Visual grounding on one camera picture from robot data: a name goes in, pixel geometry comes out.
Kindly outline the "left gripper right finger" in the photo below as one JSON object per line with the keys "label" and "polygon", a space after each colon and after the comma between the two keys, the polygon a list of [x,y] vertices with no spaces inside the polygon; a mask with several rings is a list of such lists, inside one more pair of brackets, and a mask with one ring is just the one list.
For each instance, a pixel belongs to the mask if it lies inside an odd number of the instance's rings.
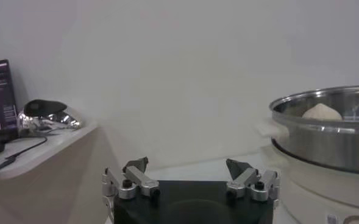
{"label": "left gripper right finger", "polygon": [[236,202],[246,194],[257,202],[278,200],[280,195],[280,177],[274,170],[261,173],[249,163],[226,159],[226,165],[232,177],[226,182],[226,197],[229,202]]}

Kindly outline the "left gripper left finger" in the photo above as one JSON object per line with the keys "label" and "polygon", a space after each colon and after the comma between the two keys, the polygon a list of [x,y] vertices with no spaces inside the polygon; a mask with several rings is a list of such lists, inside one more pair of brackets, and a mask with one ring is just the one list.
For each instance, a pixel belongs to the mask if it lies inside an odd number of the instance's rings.
{"label": "left gripper left finger", "polygon": [[103,196],[132,200],[139,192],[151,200],[159,198],[160,183],[145,174],[148,162],[148,158],[144,157],[129,161],[121,170],[106,167],[102,174]]}

